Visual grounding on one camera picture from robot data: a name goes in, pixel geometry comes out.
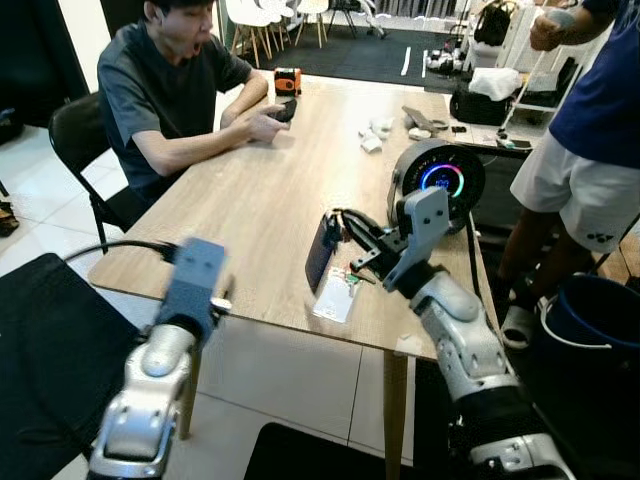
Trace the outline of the white card badge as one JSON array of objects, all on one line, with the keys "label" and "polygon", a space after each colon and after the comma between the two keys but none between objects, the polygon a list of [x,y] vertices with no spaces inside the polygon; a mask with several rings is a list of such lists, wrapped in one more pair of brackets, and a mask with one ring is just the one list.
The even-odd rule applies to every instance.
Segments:
[{"label": "white card badge", "polygon": [[330,268],[317,285],[311,315],[332,323],[348,323],[361,283],[347,268]]}]

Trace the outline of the light wooden table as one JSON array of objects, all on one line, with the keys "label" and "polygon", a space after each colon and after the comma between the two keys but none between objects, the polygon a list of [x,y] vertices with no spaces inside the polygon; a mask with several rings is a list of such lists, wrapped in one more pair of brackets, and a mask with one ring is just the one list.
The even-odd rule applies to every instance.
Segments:
[{"label": "light wooden table", "polygon": [[[433,358],[433,343],[406,298],[362,284],[348,323],[311,315],[305,261],[317,224],[330,209],[355,209],[387,223],[390,177],[407,150],[403,106],[448,120],[448,96],[421,88],[307,76],[291,128],[271,143],[251,143],[192,166],[125,233],[128,241],[189,237],[227,250],[233,317],[280,326],[314,338],[378,349],[383,358],[383,445],[410,448],[406,434],[411,367]],[[396,127],[378,154],[360,147],[371,119]]]}]

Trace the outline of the grey tool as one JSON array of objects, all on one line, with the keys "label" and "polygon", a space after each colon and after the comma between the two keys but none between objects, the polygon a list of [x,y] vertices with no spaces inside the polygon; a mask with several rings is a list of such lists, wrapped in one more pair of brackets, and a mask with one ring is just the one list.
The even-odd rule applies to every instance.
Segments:
[{"label": "grey tool", "polygon": [[451,127],[443,120],[428,118],[419,109],[411,108],[411,106],[403,106],[402,111],[404,113],[404,128],[407,129],[411,140],[426,140],[436,134],[447,132]]}]

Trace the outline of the black phone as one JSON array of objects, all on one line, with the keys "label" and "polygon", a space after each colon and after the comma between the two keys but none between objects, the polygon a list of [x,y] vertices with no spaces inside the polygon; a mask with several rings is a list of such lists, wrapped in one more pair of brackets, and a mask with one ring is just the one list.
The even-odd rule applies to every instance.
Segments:
[{"label": "black phone", "polygon": [[297,99],[288,99],[282,104],[282,109],[273,111],[270,114],[270,118],[276,120],[276,122],[289,124],[292,122],[294,113],[296,113]]}]

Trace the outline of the white slipper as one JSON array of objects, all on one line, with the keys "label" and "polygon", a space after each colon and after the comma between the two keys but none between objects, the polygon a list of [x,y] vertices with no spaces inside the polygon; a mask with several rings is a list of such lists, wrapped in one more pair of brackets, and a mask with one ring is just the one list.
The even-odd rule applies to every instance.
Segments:
[{"label": "white slipper", "polygon": [[511,305],[500,324],[500,340],[511,349],[526,349],[540,328],[538,308]]}]

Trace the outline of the small orange box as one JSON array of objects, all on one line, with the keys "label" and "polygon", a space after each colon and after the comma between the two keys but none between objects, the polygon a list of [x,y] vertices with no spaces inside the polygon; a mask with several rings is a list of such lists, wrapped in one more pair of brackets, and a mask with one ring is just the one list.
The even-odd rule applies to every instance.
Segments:
[{"label": "small orange box", "polygon": [[302,70],[293,67],[275,68],[273,88],[276,97],[297,97],[301,95]]}]

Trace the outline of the black bag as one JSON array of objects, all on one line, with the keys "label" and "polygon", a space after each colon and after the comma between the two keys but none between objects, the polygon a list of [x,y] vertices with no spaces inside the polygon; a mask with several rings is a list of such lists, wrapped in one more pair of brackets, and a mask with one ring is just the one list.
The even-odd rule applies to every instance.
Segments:
[{"label": "black bag", "polygon": [[480,125],[500,125],[507,118],[507,114],[512,109],[512,102],[515,101],[516,90],[502,100],[490,100],[485,93],[475,93],[468,91],[467,86],[457,86],[451,93],[449,101],[449,113],[458,122],[472,123]]}]

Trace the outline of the dark rug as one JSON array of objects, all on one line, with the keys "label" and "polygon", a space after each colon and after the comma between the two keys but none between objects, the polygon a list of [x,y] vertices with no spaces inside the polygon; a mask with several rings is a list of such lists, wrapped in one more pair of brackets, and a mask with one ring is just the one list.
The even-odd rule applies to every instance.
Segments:
[{"label": "dark rug", "polygon": [[429,59],[430,52],[443,50],[445,41],[445,35],[415,29],[389,29],[387,37],[379,38],[365,33],[353,36],[347,27],[335,27],[319,42],[310,26],[301,40],[288,38],[271,58],[261,55],[259,68],[300,68],[307,76],[410,84],[449,93],[460,83],[457,74],[444,76],[422,68],[422,60]]}]

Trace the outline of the black floor mat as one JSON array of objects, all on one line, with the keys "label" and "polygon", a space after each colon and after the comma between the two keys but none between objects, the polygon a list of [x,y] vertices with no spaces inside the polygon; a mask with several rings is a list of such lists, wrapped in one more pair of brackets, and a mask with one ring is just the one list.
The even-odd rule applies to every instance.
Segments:
[{"label": "black floor mat", "polygon": [[151,337],[55,253],[0,275],[0,480],[52,480],[88,460]]},{"label": "black floor mat", "polygon": [[257,435],[243,480],[385,480],[385,461],[269,422]]}]

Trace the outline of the white cloth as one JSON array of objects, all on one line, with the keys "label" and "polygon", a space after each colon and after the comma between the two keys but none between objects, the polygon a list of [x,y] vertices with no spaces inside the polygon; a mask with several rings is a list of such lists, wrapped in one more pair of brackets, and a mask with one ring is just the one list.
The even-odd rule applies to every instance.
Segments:
[{"label": "white cloth", "polygon": [[492,101],[508,99],[524,86],[524,77],[516,69],[477,67],[468,82],[468,93],[480,93]]}]

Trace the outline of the white chair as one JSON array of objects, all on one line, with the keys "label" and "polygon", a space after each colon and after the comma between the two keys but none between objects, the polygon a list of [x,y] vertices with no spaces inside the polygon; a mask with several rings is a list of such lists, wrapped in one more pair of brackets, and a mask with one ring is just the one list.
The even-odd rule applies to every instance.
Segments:
[{"label": "white chair", "polygon": [[242,50],[252,49],[253,55],[259,55],[259,33],[268,28],[275,18],[260,8],[255,0],[225,0],[225,13],[233,24],[233,44],[241,40]]},{"label": "white chair", "polygon": [[332,0],[298,0],[298,4],[294,12],[300,15],[301,22],[298,24],[296,36],[294,36],[294,46],[300,44],[306,26],[314,23],[314,32],[316,33],[317,44],[324,46],[326,38],[326,27],[324,22],[324,13],[329,12]]}]

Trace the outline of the dark blue bucket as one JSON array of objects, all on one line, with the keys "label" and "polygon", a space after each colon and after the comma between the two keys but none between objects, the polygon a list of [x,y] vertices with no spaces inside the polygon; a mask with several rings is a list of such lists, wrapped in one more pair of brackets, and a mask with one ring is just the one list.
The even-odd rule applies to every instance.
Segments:
[{"label": "dark blue bucket", "polygon": [[571,276],[535,324],[532,349],[589,372],[634,369],[640,357],[639,292],[604,276]]}]

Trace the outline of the seated person in grey shirt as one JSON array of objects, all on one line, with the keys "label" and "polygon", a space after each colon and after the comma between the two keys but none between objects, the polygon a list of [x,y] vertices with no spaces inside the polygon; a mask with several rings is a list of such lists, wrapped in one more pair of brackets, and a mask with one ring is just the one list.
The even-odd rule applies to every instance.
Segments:
[{"label": "seated person in grey shirt", "polygon": [[189,166],[288,129],[269,83],[212,35],[215,0],[143,0],[97,63],[105,136],[131,191],[159,201]]}]

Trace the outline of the black backpack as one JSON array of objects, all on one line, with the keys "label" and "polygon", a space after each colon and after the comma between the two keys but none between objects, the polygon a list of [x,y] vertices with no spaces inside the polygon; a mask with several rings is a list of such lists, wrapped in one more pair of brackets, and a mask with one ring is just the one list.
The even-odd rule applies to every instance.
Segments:
[{"label": "black backpack", "polygon": [[474,41],[492,47],[500,47],[506,41],[512,15],[518,10],[515,0],[492,0],[486,4],[477,18]]}]

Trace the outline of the standing person in white shorts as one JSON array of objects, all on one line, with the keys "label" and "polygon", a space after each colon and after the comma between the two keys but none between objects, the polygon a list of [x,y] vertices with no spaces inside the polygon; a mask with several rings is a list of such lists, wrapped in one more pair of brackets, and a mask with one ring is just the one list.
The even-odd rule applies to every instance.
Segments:
[{"label": "standing person in white shorts", "polygon": [[566,13],[568,26],[535,19],[531,49],[608,40],[509,187],[522,211],[493,291],[538,312],[564,279],[616,251],[640,210],[640,0],[581,0]]}]

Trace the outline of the black chair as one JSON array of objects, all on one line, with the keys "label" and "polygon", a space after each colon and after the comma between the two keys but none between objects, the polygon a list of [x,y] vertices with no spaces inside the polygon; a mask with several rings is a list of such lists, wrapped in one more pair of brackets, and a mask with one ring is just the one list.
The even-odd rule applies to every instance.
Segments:
[{"label": "black chair", "polygon": [[141,198],[128,187],[104,198],[83,177],[83,170],[110,150],[102,127],[100,93],[90,93],[55,110],[50,119],[49,136],[52,150],[61,164],[81,183],[90,198],[100,242],[106,242],[104,225],[114,225],[128,232],[145,214],[146,206]]}]

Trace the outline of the dark sandal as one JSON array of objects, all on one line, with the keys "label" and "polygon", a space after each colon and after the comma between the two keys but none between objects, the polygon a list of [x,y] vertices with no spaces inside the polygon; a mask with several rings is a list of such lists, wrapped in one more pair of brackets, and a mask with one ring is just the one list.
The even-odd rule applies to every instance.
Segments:
[{"label": "dark sandal", "polygon": [[0,198],[0,238],[8,238],[20,227],[18,216],[14,214],[9,201]]}]

